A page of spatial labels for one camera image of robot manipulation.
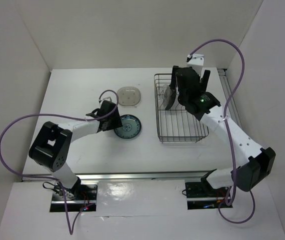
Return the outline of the clear textured glass plate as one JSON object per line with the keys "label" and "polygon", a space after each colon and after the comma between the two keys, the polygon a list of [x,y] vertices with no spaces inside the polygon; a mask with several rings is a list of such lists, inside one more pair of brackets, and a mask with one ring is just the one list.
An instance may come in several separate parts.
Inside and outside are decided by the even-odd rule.
{"label": "clear textured glass plate", "polygon": [[174,100],[174,91],[170,88],[168,84],[164,84],[159,88],[158,94],[158,108],[160,110],[170,110],[173,105]]}

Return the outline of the black round plate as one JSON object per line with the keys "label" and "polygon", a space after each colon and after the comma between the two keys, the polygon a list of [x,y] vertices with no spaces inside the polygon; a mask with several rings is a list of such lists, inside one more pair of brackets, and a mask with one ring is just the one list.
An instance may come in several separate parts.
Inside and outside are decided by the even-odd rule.
{"label": "black round plate", "polygon": [[177,89],[170,89],[170,85],[168,85],[163,94],[163,106],[166,111],[171,109],[171,107],[175,103],[176,96]]}

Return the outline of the blue floral patterned plate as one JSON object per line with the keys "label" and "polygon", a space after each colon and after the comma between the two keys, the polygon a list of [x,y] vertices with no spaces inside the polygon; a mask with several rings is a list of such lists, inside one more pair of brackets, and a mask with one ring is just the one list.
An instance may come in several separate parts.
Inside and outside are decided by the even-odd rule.
{"label": "blue floral patterned plate", "polygon": [[130,140],[137,137],[142,130],[141,121],[134,115],[125,114],[120,117],[121,127],[114,129],[114,133],[121,139]]}

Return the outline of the smoky square glass plate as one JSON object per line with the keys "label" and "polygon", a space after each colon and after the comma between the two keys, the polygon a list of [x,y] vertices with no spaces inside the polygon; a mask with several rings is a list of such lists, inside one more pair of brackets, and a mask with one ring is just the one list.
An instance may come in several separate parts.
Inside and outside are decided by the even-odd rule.
{"label": "smoky square glass plate", "polygon": [[118,104],[123,107],[133,107],[140,103],[141,92],[138,88],[133,86],[121,87],[117,91]]}

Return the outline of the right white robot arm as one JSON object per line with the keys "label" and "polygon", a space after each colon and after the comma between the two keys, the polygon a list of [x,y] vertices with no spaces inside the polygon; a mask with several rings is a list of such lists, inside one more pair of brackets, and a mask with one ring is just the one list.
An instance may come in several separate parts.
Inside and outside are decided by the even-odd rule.
{"label": "right white robot arm", "polygon": [[276,153],[251,139],[224,111],[219,100],[206,91],[210,71],[200,76],[191,67],[174,66],[178,102],[198,121],[230,146],[232,167],[212,171],[201,183],[201,192],[212,196],[222,187],[232,185],[249,192],[272,170]]}

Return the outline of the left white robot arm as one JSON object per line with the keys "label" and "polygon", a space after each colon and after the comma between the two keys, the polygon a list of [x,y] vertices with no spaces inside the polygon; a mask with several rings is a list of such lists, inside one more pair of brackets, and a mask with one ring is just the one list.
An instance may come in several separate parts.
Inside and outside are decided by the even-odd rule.
{"label": "left white robot arm", "polygon": [[45,122],[28,153],[31,159],[62,183],[64,195],[71,200],[88,191],[67,164],[71,143],[88,135],[122,126],[117,104],[109,100],[103,100],[100,107],[89,113],[88,117],[63,124]]}

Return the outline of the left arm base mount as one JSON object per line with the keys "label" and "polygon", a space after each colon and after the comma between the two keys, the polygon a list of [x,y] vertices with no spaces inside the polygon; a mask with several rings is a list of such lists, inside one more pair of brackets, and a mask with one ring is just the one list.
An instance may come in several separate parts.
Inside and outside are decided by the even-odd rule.
{"label": "left arm base mount", "polygon": [[[42,183],[42,187],[52,191],[49,211],[51,213],[64,212],[65,201],[61,186],[57,182],[45,181]],[[65,190],[68,212],[79,212],[81,208],[84,208],[84,212],[95,212],[97,209],[97,193],[98,185],[96,183],[86,184],[80,193],[73,194],[69,190]]]}

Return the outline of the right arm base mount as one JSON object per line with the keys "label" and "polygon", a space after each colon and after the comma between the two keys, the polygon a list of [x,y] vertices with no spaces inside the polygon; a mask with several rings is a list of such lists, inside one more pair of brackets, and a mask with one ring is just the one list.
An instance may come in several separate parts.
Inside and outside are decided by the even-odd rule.
{"label": "right arm base mount", "polygon": [[225,203],[227,190],[227,187],[213,189],[201,182],[186,182],[181,193],[186,197],[188,210],[218,209],[220,205],[221,208],[232,208]]}

